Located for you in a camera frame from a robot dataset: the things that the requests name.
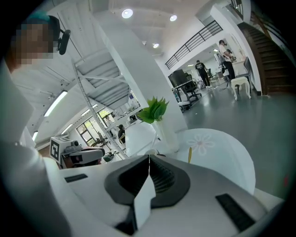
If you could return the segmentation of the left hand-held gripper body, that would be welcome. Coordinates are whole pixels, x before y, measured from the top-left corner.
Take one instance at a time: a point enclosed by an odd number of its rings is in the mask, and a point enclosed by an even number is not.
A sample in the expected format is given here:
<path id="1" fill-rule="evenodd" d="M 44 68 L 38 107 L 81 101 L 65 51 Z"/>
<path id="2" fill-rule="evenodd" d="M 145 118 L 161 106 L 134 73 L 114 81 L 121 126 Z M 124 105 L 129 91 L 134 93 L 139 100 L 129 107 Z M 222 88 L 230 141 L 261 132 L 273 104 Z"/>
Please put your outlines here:
<path id="1" fill-rule="evenodd" d="M 77 140 L 64 137 L 51 137 L 49 154 L 61 168 L 100 164 L 105 155 L 103 148 L 83 148 Z"/>

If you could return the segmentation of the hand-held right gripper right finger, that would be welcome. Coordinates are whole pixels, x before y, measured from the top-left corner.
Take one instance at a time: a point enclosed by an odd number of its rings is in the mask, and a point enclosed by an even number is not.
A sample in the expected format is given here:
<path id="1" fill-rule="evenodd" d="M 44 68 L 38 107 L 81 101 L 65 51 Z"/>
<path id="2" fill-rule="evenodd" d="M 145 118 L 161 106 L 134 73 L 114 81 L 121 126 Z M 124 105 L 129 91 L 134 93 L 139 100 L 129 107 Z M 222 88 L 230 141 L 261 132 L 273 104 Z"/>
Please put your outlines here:
<path id="1" fill-rule="evenodd" d="M 153 209 L 139 229 L 140 237 L 232 237 L 238 228 L 217 201 L 216 196 L 228 194 L 254 222 L 267 210 L 249 192 L 220 173 L 169 157 L 166 161 L 184 170 L 190 178 L 186 196 L 176 205 Z"/>

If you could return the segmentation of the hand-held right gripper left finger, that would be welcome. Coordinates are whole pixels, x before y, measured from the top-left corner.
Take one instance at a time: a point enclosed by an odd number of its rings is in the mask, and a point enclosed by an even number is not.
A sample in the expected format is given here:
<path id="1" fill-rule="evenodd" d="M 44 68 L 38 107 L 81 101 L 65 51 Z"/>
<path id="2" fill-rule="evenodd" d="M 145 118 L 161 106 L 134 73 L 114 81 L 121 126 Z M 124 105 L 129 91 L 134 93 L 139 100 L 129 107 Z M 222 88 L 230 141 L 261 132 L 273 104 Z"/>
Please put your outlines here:
<path id="1" fill-rule="evenodd" d="M 120 233 L 137 233 L 152 213 L 155 187 L 149 155 L 65 169 L 61 174 L 83 207 Z"/>

